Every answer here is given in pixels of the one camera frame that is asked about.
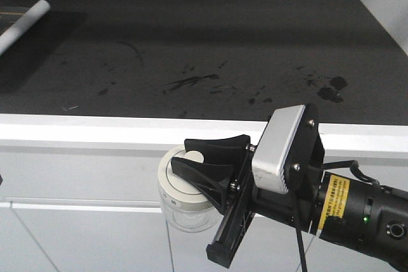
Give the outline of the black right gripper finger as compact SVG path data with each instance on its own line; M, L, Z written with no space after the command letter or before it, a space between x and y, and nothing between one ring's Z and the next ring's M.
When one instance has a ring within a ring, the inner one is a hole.
M246 155L246 146L251 137L245 134L219 140L186 139L185 150L203 154L204 163L213 165L233 165L240 170Z
M206 164L173 157L171 167L174 174L198 189L221 215L225 215L230 185L237 179L232 164Z

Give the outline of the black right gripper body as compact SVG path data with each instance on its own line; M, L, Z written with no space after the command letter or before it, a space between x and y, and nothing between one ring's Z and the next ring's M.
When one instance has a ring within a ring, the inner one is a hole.
M255 214L295 228L300 265L306 268L306 257L301 232L307 232L315 210L318 187L323 176L323 161L313 158L302 185L287 194L259 189L254 183L250 166L244 168L241 191L226 211L214 240L206 248L210 261L229 268Z

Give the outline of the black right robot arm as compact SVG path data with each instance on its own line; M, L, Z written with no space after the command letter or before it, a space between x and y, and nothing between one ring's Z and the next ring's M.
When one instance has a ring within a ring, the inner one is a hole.
M288 192L255 181L250 138L184 142L204 162L171 160L173 172L196 187L223 216L209 260L230 267L255 214L407 270L407 193L364 175L356 161L323 162L318 135L296 137L284 163Z

